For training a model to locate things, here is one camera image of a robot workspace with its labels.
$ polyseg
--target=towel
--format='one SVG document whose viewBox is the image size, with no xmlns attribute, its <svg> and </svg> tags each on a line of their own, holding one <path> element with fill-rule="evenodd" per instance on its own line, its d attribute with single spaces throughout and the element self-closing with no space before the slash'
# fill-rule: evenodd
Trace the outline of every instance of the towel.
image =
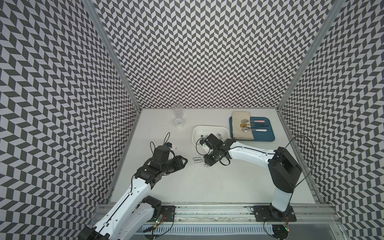
<svg viewBox="0 0 384 240">
<path fill-rule="evenodd" d="M 232 135 L 233 139 L 236 140 L 253 140 L 252 131 L 243 132 L 241 131 L 241 120 L 250 120 L 251 116 L 249 112 L 233 112 L 232 113 Z"/>
</svg>

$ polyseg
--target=mounting plate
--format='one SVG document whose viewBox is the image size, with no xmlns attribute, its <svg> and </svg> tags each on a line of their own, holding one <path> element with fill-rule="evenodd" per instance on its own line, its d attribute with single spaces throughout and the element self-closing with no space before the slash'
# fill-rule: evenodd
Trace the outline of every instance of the mounting plate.
<svg viewBox="0 0 384 240">
<path fill-rule="evenodd" d="M 175 209 L 176 207 L 172 205 L 161 206 L 160 212 L 165 213 L 166 215 L 166 219 L 164 220 L 164 222 L 173 222 L 173 219 L 175 218 Z M 151 218 L 151 220 L 149 220 L 149 222 L 155 222 L 155 221 L 156 221 L 155 218 Z"/>
<path fill-rule="evenodd" d="M 293 211 L 293 208 L 288 205 L 288 207 L 290 208 L 290 211 L 288 213 L 288 217 L 289 217 L 289 221 L 290 222 L 296 222 L 297 219 L 296 219 L 296 215 Z M 256 206 L 253 206 L 252 207 L 252 211 L 255 213 L 255 218 L 256 218 L 256 221 L 257 222 L 264 222 L 265 220 L 267 219 L 274 219 L 271 215 L 271 213 L 269 212 L 269 206 L 265 206 L 265 205 L 256 205 Z M 285 222 L 286 218 L 285 217 L 282 217 L 280 219 L 275 219 L 277 222 Z"/>
<path fill-rule="evenodd" d="M 164 222 L 173 222 L 174 219 L 175 219 L 175 209 L 176 209 L 176 206 L 172 206 L 172 205 L 167 205 L 167 206 L 161 206 L 161 211 L 162 213 L 165 213 L 166 215 L 166 219 L 164 220 Z M 156 220 L 154 218 L 152 218 L 151 220 L 149 220 L 149 222 L 155 222 Z M 160 236 L 159 234 L 156 235 L 144 235 L 145 238 L 149 239 L 149 240 L 153 240 L 155 238 L 157 238 L 158 236 Z"/>
</svg>

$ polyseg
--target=metal profile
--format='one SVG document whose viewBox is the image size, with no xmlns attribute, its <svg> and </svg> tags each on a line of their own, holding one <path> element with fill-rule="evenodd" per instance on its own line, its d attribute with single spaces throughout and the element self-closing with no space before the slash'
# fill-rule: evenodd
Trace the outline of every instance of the metal profile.
<svg viewBox="0 0 384 240">
<path fill-rule="evenodd" d="M 132 129 L 131 129 L 131 132 L 129 133 L 129 136 L 128 136 L 128 140 L 124 146 L 124 150 L 123 150 L 123 154 L 121 155 L 121 158 L 119 160 L 119 163 L 118 163 L 118 168 L 115 172 L 115 175 L 113 176 L 113 179 L 112 179 L 112 182 L 111 182 L 111 185 L 108 189 L 108 192 L 107 192 L 107 200 L 106 200 L 106 204 L 109 202 L 109 199 L 111 198 L 112 196 L 112 193 L 113 193 L 113 190 L 115 189 L 115 186 L 118 182 L 118 179 L 119 179 L 119 176 L 120 176 L 120 172 L 121 172 L 121 168 L 124 164 L 124 160 L 127 156 L 127 153 L 128 153 L 128 149 L 129 149 L 129 145 L 131 144 L 132 142 L 132 139 L 133 139 L 133 134 L 135 133 L 135 130 L 136 130 L 136 126 L 137 124 L 139 123 L 139 119 L 140 119 L 140 115 L 141 113 L 139 113 L 137 116 L 136 116 L 136 119 L 133 123 L 133 126 L 132 126 Z"/>
<path fill-rule="evenodd" d="M 313 56 L 316 54 L 317 49 L 321 45 L 321 42 L 327 36 L 327 33 L 331 28 L 332 23 L 334 23 L 334 21 L 336 20 L 336 17 L 341 11 L 341 8 L 343 7 L 344 3 L 345 3 L 345 0 L 335 0 L 335 3 L 332 5 L 331 10 L 326 16 L 323 25 L 320 27 L 310 48 L 307 51 L 307 54 L 304 56 L 303 61 L 301 62 L 299 68 L 297 69 L 295 76 L 293 77 L 291 83 L 289 84 L 288 89 L 285 91 L 283 97 L 281 98 L 281 101 L 277 106 L 278 110 L 281 110 L 284 107 L 284 105 L 287 103 L 288 99 L 292 95 L 293 90 L 295 89 L 300 79 L 304 75 L 305 70 L 310 64 Z"/>
<path fill-rule="evenodd" d="M 120 61 L 118 60 L 118 57 L 117 57 L 115 51 L 113 50 L 112 43 L 109 40 L 109 38 L 107 37 L 107 33 L 105 32 L 105 29 L 100 22 L 100 18 L 96 12 L 96 9 L 94 7 L 94 3 L 92 2 L 92 0 L 82 0 L 82 2 L 84 4 L 84 8 L 88 13 L 88 16 L 89 16 L 91 22 L 93 23 L 93 26 L 95 27 L 97 33 L 99 34 L 101 42 L 103 43 L 109 57 L 112 60 L 113 65 L 116 68 L 118 75 L 120 76 L 120 79 L 121 79 L 123 85 L 125 86 L 127 94 L 133 103 L 133 106 L 135 107 L 137 113 L 139 113 L 141 110 L 140 105 L 137 102 L 137 99 L 136 99 L 135 94 L 133 93 L 133 91 L 131 89 L 131 86 L 129 85 L 129 80 L 122 69 Z"/>
<path fill-rule="evenodd" d="M 90 225 L 100 220 L 115 203 L 99 204 Z M 244 204 L 206 204 L 206 203 L 162 203 L 176 206 L 175 222 L 182 224 L 254 224 L 258 225 L 250 207 L 255 203 Z M 342 224 L 331 204 L 291 204 L 297 222 L 290 224 Z"/>
<path fill-rule="evenodd" d="M 288 139 L 292 139 L 293 135 L 291 134 L 291 131 L 289 130 L 289 127 L 288 127 L 287 123 L 285 122 L 283 115 L 280 112 L 277 112 L 277 115 L 279 116 L 280 122 L 283 125 L 285 134 L 288 136 Z M 291 142 L 291 147 L 293 149 L 293 153 L 295 154 L 295 156 L 298 160 L 299 165 L 302 168 L 304 176 L 306 176 L 308 174 L 308 166 L 305 163 L 303 156 L 301 155 L 301 151 L 300 151 L 299 147 L 297 146 L 296 141 Z M 311 191 L 314 191 L 314 193 L 316 194 L 317 200 L 320 203 L 324 203 L 324 200 L 321 197 L 320 191 L 316 187 L 316 184 L 315 184 L 311 174 L 305 180 L 307 181 L 308 186 L 310 187 Z"/>
</svg>

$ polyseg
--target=patterned backdrop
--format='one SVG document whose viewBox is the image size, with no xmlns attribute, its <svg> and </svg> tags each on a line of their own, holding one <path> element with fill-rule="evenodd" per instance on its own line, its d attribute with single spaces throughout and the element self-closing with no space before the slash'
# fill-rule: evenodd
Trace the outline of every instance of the patterned backdrop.
<svg viewBox="0 0 384 240">
<path fill-rule="evenodd" d="M 333 0 L 93 0 L 143 108 L 277 106 Z"/>
<path fill-rule="evenodd" d="M 79 0 L 0 7 L 0 239 L 74 240 L 106 198 L 133 106 Z"/>
<path fill-rule="evenodd" d="M 384 239 L 383 23 L 383 1 L 347 1 L 283 109 L 352 239 Z"/>
</svg>

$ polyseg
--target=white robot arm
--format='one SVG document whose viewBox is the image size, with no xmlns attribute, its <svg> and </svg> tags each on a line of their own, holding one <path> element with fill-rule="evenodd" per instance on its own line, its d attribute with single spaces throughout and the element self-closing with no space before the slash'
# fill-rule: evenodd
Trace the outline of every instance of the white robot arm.
<svg viewBox="0 0 384 240">
<path fill-rule="evenodd" d="M 224 142 L 217 139 L 213 134 L 200 141 L 211 149 L 209 155 L 204 156 L 204 163 L 208 166 L 214 165 L 223 157 L 227 159 L 240 159 L 260 165 L 269 170 L 275 193 L 269 207 L 269 218 L 285 220 L 291 211 L 289 201 L 301 175 L 301 167 L 288 152 L 279 147 L 277 150 L 260 149 L 226 139 Z"/>
<path fill-rule="evenodd" d="M 204 156 L 204 163 L 208 166 L 225 157 L 245 160 L 268 169 L 276 186 L 268 209 L 269 218 L 285 221 L 291 211 L 290 197 L 301 174 L 301 167 L 286 149 L 259 149 L 233 139 L 223 142 L 213 134 L 202 139 L 200 144 L 211 149 Z M 78 235 L 79 240 L 128 240 L 143 224 L 160 215 L 161 201 L 149 196 L 149 191 L 163 174 L 181 170 L 188 162 L 181 156 L 169 160 L 169 153 L 174 156 L 170 147 L 172 144 L 166 143 L 155 148 L 153 157 L 137 170 L 124 195 L 93 228 L 84 227 Z"/>
<path fill-rule="evenodd" d="M 171 147 L 167 142 L 155 148 L 153 157 L 132 176 L 132 184 L 124 195 L 93 228 L 84 227 L 78 240 L 128 240 L 144 223 L 158 217 L 161 201 L 149 196 L 149 191 L 164 174 L 181 170 L 188 162 L 175 156 Z"/>
</svg>

